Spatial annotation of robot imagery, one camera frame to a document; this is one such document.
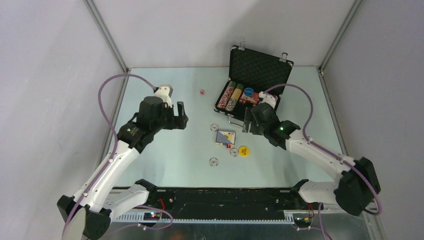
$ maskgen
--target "gray wall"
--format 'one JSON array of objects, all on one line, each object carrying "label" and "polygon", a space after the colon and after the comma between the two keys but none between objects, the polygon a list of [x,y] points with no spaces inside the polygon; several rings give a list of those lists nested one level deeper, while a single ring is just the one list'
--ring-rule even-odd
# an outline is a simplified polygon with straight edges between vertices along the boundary
[{"label": "gray wall", "polygon": [[366,156],[389,239],[422,239],[424,2],[364,1],[324,77],[349,153]]},{"label": "gray wall", "polygon": [[0,36],[0,238],[57,240],[56,202],[99,160],[97,91],[120,68],[82,0],[1,1]]}]

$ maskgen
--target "white table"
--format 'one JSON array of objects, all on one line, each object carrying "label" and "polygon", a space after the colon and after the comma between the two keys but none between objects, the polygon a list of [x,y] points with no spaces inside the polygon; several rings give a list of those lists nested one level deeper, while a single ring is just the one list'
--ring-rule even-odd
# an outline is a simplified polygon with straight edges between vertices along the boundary
[{"label": "white table", "polygon": [[[177,101],[184,102],[189,117],[185,130],[161,130],[141,155],[125,170],[116,187],[131,186],[145,179],[160,187],[258,188],[292,187],[301,179],[331,181],[318,166],[293,153],[274,147],[263,136],[242,133],[227,122],[227,117],[213,110],[228,80],[228,67],[133,68],[152,84],[170,84],[177,114]],[[307,127],[308,135],[324,145],[341,151],[336,130],[315,67],[294,67],[288,83],[304,88],[311,96],[314,115]],[[130,77],[116,123],[125,124],[144,97],[152,90],[138,78]],[[277,114],[303,126],[310,111],[307,98],[299,90],[286,87]],[[221,130],[235,131],[235,147],[248,146],[248,157],[230,155],[224,146],[215,144],[211,124]],[[209,165],[217,158],[218,166]]]}]

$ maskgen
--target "blue poker chip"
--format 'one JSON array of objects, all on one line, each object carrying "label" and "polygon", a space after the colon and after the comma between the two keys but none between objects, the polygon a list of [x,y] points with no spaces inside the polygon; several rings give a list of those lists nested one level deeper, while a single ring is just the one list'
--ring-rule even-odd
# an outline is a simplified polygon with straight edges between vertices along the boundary
[{"label": "blue poker chip", "polygon": [[252,89],[252,88],[250,88],[250,87],[248,87],[248,88],[246,88],[246,89],[244,90],[244,95],[246,95],[246,96],[248,96],[248,97],[253,96],[253,93],[254,93],[254,91],[253,91],[253,89]]}]

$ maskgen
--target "case lid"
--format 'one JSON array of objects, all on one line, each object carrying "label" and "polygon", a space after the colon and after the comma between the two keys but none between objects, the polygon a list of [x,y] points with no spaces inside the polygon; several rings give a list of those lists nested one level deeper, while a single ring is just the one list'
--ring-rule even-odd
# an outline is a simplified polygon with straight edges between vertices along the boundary
[{"label": "case lid", "polygon": [[[230,79],[257,86],[263,91],[277,84],[285,84],[292,71],[293,62],[282,61],[277,56],[272,56],[263,52],[232,46],[229,57]],[[283,93],[284,87],[278,87],[270,91],[272,95]]]}]

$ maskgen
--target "yellow poker chip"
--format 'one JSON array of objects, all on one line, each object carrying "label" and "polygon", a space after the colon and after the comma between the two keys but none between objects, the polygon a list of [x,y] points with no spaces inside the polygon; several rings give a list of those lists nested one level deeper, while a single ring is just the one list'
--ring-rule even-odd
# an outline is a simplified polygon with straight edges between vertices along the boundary
[{"label": "yellow poker chip", "polygon": [[238,154],[240,154],[240,156],[242,156],[242,157],[249,156],[249,153],[250,153],[250,150],[249,150],[249,148],[247,146],[241,146],[238,149]]}]

